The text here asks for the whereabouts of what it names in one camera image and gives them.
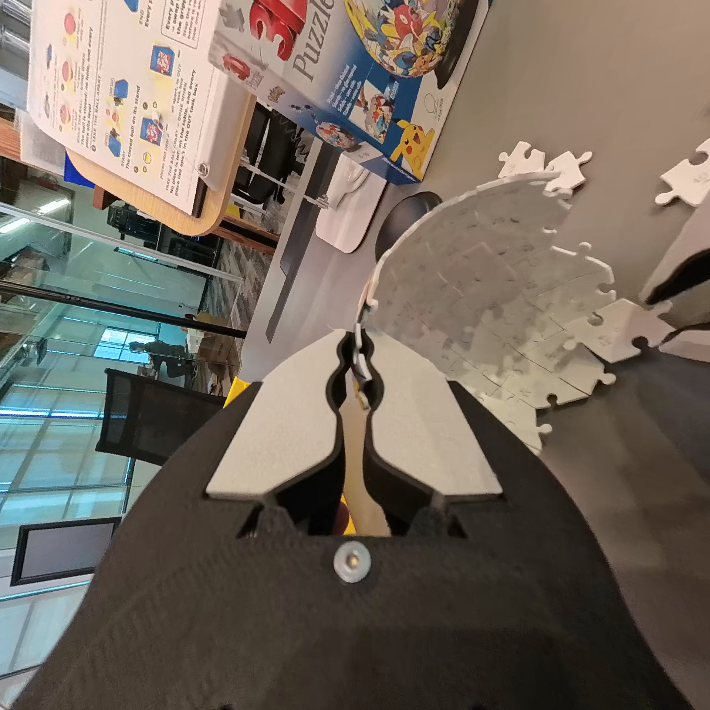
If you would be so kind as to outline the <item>grey framed wall screen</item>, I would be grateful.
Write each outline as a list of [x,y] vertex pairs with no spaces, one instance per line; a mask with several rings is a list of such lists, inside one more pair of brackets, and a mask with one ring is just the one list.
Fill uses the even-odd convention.
[[122,520],[118,515],[20,525],[10,586],[94,573]]

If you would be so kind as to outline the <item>black round ball stand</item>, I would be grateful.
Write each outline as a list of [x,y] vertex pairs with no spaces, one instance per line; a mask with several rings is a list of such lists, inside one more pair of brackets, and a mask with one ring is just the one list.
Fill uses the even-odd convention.
[[435,192],[423,191],[405,197],[393,207],[379,229],[375,244],[375,261],[391,249],[404,233],[438,207],[442,199]]

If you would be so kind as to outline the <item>blue puzzle box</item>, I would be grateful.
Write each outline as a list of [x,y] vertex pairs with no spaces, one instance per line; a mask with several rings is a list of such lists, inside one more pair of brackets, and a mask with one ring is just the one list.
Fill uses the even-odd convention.
[[417,184],[490,1],[222,1],[209,60],[395,185]]

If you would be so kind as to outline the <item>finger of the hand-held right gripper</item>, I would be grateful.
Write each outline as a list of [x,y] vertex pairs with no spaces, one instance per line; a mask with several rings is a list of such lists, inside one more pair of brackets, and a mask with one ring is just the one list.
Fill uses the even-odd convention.
[[662,341],[659,351],[687,360],[709,362],[709,303],[674,302],[667,320],[672,331]]
[[709,281],[709,208],[696,208],[640,292],[647,305],[671,300]]

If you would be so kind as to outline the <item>white puzzle piece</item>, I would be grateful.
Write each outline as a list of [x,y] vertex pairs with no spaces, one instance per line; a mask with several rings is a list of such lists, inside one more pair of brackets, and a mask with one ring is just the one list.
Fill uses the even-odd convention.
[[665,192],[655,196],[654,203],[664,207],[674,200],[680,200],[689,207],[697,208],[709,194],[709,139],[696,148],[702,160],[694,164],[688,158],[662,173],[660,180],[667,187]]
[[551,160],[547,165],[547,172],[558,175],[546,183],[545,193],[558,195],[564,191],[574,191],[586,182],[581,171],[581,166],[589,163],[593,157],[591,151],[585,151],[576,156],[572,151],[566,151]]
[[519,141],[510,153],[501,152],[498,155],[498,160],[502,164],[498,173],[499,179],[545,170],[545,153],[532,147],[526,141]]
[[650,348],[661,345],[674,332],[673,326],[662,319],[671,310],[670,300],[647,309],[619,298],[597,313],[568,322],[563,330],[575,343],[603,361],[615,364],[640,354],[640,349],[634,345],[637,339],[643,339]]

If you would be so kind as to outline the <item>black office chair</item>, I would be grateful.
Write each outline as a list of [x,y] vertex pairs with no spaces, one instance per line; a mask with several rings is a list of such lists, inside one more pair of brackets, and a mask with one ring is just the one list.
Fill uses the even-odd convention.
[[302,176],[311,146],[303,129],[257,103],[232,187],[232,204],[251,212],[260,212],[270,200],[283,204],[286,192],[293,191],[289,176]]

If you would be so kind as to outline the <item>black monitor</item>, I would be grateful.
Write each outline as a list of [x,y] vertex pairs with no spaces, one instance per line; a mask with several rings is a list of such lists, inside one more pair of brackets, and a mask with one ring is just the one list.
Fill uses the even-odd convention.
[[107,368],[102,428],[95,451],[163,466],[226,398]]

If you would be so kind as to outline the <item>partly built puzzle ball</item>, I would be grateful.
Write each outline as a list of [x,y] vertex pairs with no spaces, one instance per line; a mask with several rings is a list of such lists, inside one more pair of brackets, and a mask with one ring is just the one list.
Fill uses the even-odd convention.
[[555,172],[507,177],[442,202],[378,259],[359,322],[457,381],[533,453],[537,412],[616,377],[568,332],[617,299],[611,267],[554,245],[571,188]]

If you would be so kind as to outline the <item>printed instruction sheet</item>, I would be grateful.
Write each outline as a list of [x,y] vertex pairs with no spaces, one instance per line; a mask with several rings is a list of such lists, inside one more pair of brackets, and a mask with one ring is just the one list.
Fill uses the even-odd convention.
[[244,98],[209,61],[219,1],[32,1],[28,112],[68,151],[199,217],[231,189]]

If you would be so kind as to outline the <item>white document stand base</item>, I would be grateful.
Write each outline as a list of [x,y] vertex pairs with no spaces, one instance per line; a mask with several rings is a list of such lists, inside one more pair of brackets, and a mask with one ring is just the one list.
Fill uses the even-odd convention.
[[[133,182],[114,175],[90,159],[78,155],[75,151],[67,150],[67,152],[77,170],[95,184],[96,193],[103,191],[117,200],[123,200],[179,234],[186,236],[210,234],[222,221],[226,208],[231,203],[232,183],[228,182],[220,190],[207,190],[200,217],[192,217],[136,186]],[[333,223],[336,230],[324,234],[330,239],[330,244],[338,249],[345,247],[350,251],[356,249],[366,234],[382,193],[383,187],[375,194],[371,190],[371,179],[367,178],[358,190],[345,194],[335,209],[328,209],[328,212],[333,212],[338,218],[338,222]],[[286,239],[286,227],[279,237],[282,240]]]

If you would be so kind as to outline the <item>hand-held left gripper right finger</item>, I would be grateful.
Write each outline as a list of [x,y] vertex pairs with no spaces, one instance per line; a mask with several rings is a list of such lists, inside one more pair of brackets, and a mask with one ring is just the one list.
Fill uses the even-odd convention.
[[502,486],[454,396],[429,360],[385,333],[361,333],[355,372],[368,404],[363,480],[392,535],[416,515],[494,501]]

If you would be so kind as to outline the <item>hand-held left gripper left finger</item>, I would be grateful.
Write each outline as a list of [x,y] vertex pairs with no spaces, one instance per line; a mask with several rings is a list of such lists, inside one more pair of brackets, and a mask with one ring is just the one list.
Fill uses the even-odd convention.
[[250,385],[243,401],[233,400],[244,416],[205,493],[251,506],[239,535],[255,535],[269,510],[284,511],[307,535],[349,529],[340,408],[350,361],[351,333],[337,329]]

